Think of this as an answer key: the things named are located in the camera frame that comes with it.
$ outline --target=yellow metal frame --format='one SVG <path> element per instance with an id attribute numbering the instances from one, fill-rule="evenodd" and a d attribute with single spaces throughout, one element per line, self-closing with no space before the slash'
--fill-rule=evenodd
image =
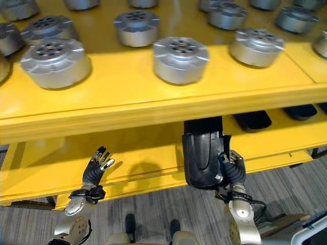
<path id="1" fill-rule="evenodd" d="M 273 19 L 278 11 L 259 11 L 248 6 L 248 1 L 239 2 L 250 11 L 247 27 L 275 30 Z M 42 0 L 39 4 L 41 15 L 62 14 L 74 21 L 92 60 L 92 73 L 72 88 L 44 90 L 20 68 L 23 51 L 16 55 L 13 73 L 0 87 L 2 144 L 327 100 L 327 83 L 323 83 L 327 82 L 327 62 L 319 57 L 319 62 L 312 62 L 308 52 L 291 52 L 298 48 L 294 42 L 312 42 L 322 30 L 321 24 L 303 40 L 279 31 L 287 36 L 285 52 L 271 67 L 254 69 L 230 57 L 227 46 L 234 32 L 208 25 L 195 0 L 162 1 L 152 9 L 161 17 L 161 36 L 193 37 L 209 46 L 211 56 L 200 82 L 172 86 L 154 74 L 151 47 L 130 48 L 118 42 L 112 23 L 130 9 L 126 1 L 103 1 L 88 11 L 69 11 L 62 1 Z M 22 29 L 30 21 L 16 24 Z M 301 60 L 312 62 L 320 73 L 304 72 L 307 68 L 300 66 Z"/>
<path id="2" fill-rule="evenodd" d="M 309 161 L 312 161 L 311 156 L 306 151 L 299 151 L 292 154 L 246 161 L 246 168 L 248 173 L 253 173 Z M 187 185 L 184 173 L 120 183 L 105 187 L 106 197 L 104 200 L 101 200 L 101 202 L 183 185 Z M 65 208 L 69 202 L 68 197 L 69 193 L 58 195 L 55 210 L 62 210 Z"/>
<path id="3" fill-rule="evenodd" d="M 274 26 L 279 10 L 260 11 L 238 1 L 249 10 L 246 27 L 265 28 L 286 40 L 275 64 L 254 69 L 230 57 L 234 32 L 208 25 L 196 2 L 165 0 L 151 10 L 161 17 L 162 37 L 193 37 L 209 48 L 203 78 L 187 86 L 169 85 L 154 74 L 151 47 L 118 42 L 112 23 L 130 9 L 127 1 L 69 11 L 63 1 L 40 0 L 40 15 L 16 23 L 21 30 L 40 16 L 70 17 L 92 72 L 71 88 L 44 90 L 19 66 L 26 49 L 11 57 L 13 73 L 0 84 L 0 144 L 11 143 L 0 172 L 2 205 L 59 194 L 57 208 L 62 208 L 100 145 L 110 147 L 118 161 L 103 178 L 106 200 L 184 185 L 183 120 L 327 101 L 327 61 L 311 49 L 326 28 L 326 8 L 318 11 L 322 21 L 311 33 L 294 35 Z M 224 117 L 231 147 L 245 157 L 248 172 L 310 161 L 301 150 L 327 144 L 327 116 L 320 109 L 301 122 L 282 110 L 268 114 L 273 125 L 255 134 Z"/>
<path id="4" fill-rule="evenodd" d="M 317 110 L 318 114 L 307 121 L 294 121 L 282 110 L 268 111 L 273 125 L 257 133 L 243 132 L 232 116 L 224 116 L 224 133 L 232 135 L 231 148 L 246 159 L 249 172 L 270 169 L 285 163 L 265 162 L 266 157 L 327 144 L 327 115 Z M 104 175 L 104 186 L 182 173 L 182 134 L 183 123 L 175 122 L 11 144 L 1 171 L 4 190 L 0 201 L 57 195 L 79 188 L 95 145 L 110 147 L 117 161 Z"/>

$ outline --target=lower shelf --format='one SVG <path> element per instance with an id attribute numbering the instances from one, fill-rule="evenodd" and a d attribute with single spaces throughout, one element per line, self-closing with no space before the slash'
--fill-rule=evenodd
<path id="1" fill-rule="evenodd" d="M 247 161 L 301 151 L 327 144 L 327 115 L 317 111 L 307 121 L 294 121 L 283 110 L 269 110 L 272 126 L 257 133 L 243 132 L 233 116 L 224 116 L 224 131 L 232 135 L 231 148 Z M 101 145 L 116 160 L 105 173 L 103 186 L 180 173 L 182 134 L 183 122 L 175 122 L 11 144 L 0 172 L 0 202 L 80 188 L 84 169 Z M 254 169 L 273 167 L 275 163 L 259 162 Z"/>
<path id="2" fill-rule="evenodd" d="M 306 151 L 299 151 L 274 157 L 250 160 L 246 161 L 245 164 L 247 172 L 252 173 L 271 168 L 305 163 L 309 161 L 312 161 L 311 156 Z M 184 177 L 184 172 L 125 182 L 104 187 L 104 190 L 106 191 L 106 197 L 104 200 L 101 200 L 101 202 L 183 185 L 187 185 Z M 58 195 L 55 210 L 64 209 L 69 202 L 68 197 L 69 193 Z"/>

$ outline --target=wire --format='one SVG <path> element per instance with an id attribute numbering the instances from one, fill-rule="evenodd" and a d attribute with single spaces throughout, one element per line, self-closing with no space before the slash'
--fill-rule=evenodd
<path id="1" fill-rule="evenodd" d="M 250 205 L 252 204 L 259 204 L 259 205 L 263 205 L 263 208 L 260 210 L 260 212 L 258 213 L 258 215 L 254 218 L 254 223 L 257 224 L 258 221 L 261 219 L 262 215 L 266 212 L 267 210 L 267 205 L 266 203 L 264 203 L 263 201 L 259 201 L 259 200 L 253 200 L 252 197 L 250 195 L 244 195 L 243 193 L 238 193 L 236 191 L 234 191 L 234 193 L 237 193 L 239 195 L 242 195 L 242 198 L 235 198 L 231 195 L 231 192 L 229 193 L 229 195 L 223 195 L 221 193 L 218 193 L 216 195 L 217 199 L 223 200 L 224 203 L 228 203 L 229 201 L 233 201 L 233 200 L 240 200 L 240 201 L 244 201 L 249 203 Z"/>
<path id="2" fill-rule="evenodd" d="M 80 241 L 79 245 L 85 243 L 86 240 L 88 240 L 88 238 L 91 236 L 91 232 L 92 232 L 92 225 L 91 225 L 91 221 L 88 220 L 88 234 L 83 237 L 83 239 Z"/>

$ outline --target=black object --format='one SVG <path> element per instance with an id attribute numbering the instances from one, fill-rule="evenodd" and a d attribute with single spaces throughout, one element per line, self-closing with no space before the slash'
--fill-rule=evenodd
<path id="1" fill-rule="evenodd" d="M 169 228 L 169 231 L 170 231 L 170 237 L 171 239 L 173 239 L 175 233 L 177 231 L 180 231 L 180 222 L 179 220 L 177 219 L 174 219 L 170 222 L 170 228 Z"/>
<path id="2" fill-rule="evenodd" d="M 106 148 L 104 146 L 98 148 L 97 150 L 100 154 L 105 153 Z M 95 162 L 95 158 L 91 158 L 89 161 L 84 173 L 83 173 L 83 183 L 92 183 L 95 186 L 98 186 L 101 178 L 103 176 L 103 171 L 100 169 L 98 162 Z"/>
<path id="3" fill-rule="evenodd" d="M 317 114 L 316 108 L 309 104 L 303 106 L 292 106 L 283 108 L 288 116 L 297 121 L 308 120 L 310 117 Z"/>
<path id="4" fill-rule="evenodd" d="M 233 115 L 242 130 L 256 132 L 271 125 L 270 117 L 266 111 L 253 111 Z"/>
<path id="5" fill-rule="evenodd" d="M 131 243 L 135 243 L 136 222 L 134 214 L 127 214 L 125 217 L 126 233 L 132 236 Z"/>
<path id="6" fill-rule="evenodd" d="M 320 103 L 318 106 L 327 114 L 327 102 Z"/>
<path id="7" fill-rule="evenodd" d="M 60 240 L 60 239 L 52 239 L 49 241 L 48 245 L 71 245 L 69 242 Z"/>
<path id="8" fill-rule="evenodd" d="M 221 153 L 219 156 L 219 161 L 221 161 L 222 165 L 224 166 L 224 173 L 227 178 L 227 181 L 230 184 L 241 183 L 245 184 L 246 172 L 245 172 L 245 165 L 243 163 L 234 164 L 231 163 L 225 153 Z"/>
<path id="9" fill-rule="evenodd" d="M 103 190 L 103 186 L 98 185 L 90 191 L 86 189 L 74 190 L 68 198 L 85 197 L 88 202 L 97 204 L 98 201 L 104 199 L 105 196 L 106 192 Z"/>
<path id="10" fill-rule="evenodd" d="M 229 157 L 230 136 L 222 135 L 222 117 L 185 121 L 182 140 L 187 183 L 211 190 L 226 186 L 218 157 Z"/>

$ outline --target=metal disk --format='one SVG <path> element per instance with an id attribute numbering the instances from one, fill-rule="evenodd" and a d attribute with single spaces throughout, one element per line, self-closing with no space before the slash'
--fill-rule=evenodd
<path id="1" fill-rule="evenodd" d="M 322 7 L 324 4 L 326 3 L 326 1 L 324 0 L 294 0 L 293 4 L 306 8 L 306 9 L 310 9 L 310 10 L 316 10 L 320 7 Z"/>
<path id="2" fill-rule="evenodd" d="M 25 46 L 14 23 L 0 23 L 0 51 L 3 56 L 11 55 Z"/>
<path id="3" fill-rule="evenodd" d="M 275 10 L 281 4 L 281 0 L 250 0 L 250 5 L 264 10 Z"/>
<path id="4" fill-rule="evenodd" d="M 91 71 L 82 44 L 71 40 L 44 40 L 31 46 L 21 67 L 42 88 L 64 88 L 83 80 Z"/>
<path id="5" fill-rule="evenodd" d="M 154 70 L 174 84 L 199 81 L 209 61 L 207 47 L 187 37 L 168 37 L 153 44 Z"/>
<path id="6" fill-rule="evenodd" d="M 312 47 L 318 54 L 327 58 L 327 30 L 322 32 L 322 36 L 313 43 Z"/>
<path id="7" fill-rule="evenodd" d="M 199 9 L 204 12 L 210 12 L 211 8 L 215 8 L 216 5 L 220 2 L 234 2 L 233 0 L 200 0 L 199 1 Z"/>
<path id="8" fill-rule="evenodd" d="M 99 0 L 63 0 L 70 10 L 85 10 L 99 5 Z"/>
<path id="9" fill-rule="evenodd" d="M 237 30 L 235 40 L 229 46 L 230 54 L 238 61 L 256 66 L 272 65 L 281 51 L 284 41 L 263 29 Z"/>
<path id="10" fill-rule="evenodd" d="M 10 73 L 11 65 L 9 61 L 0 54 L 0 82 L 5 80 Z"/>
<path id="11" fill-rule="evenodd" d="M 123 45 L 143 47 L 159 38 L 160 19 L 152 12 L 134 10 L 118 16 L 114 24 Z"/>
<path id="12" fill-rule="evenodd" d="M 247 17 L 248 11 L 233 2 L 221 2 L 212 8 L 209 13 L 209 23 L 226 30 L 241 28 Z"/>
<path id="13" fill-rule="evenodd" d="M 128 0 L 128 4 L 136 8 L 152 8 L 159 4 L 159 0 Z"/>
<path id="14" fill-rule="evenodd" d="M 43 39 L 76 39 L 78 34 L 71 19 L 64 16 L 45 16 L 33 21 L 21 32 L 29 45 L 38 45 Z"/>
<path id="15" fill-rule="evenodd" d="M 40 12 L 35 0 L 3 0 L 1 15 L 10 21 L 29 18 Z"/>
<path id="16" fill-rule="evenodd" d="M 318 21 L 309 9 L 291 6 L 282 8 L 275 24 L 289 32 L 308 33 Z"/>

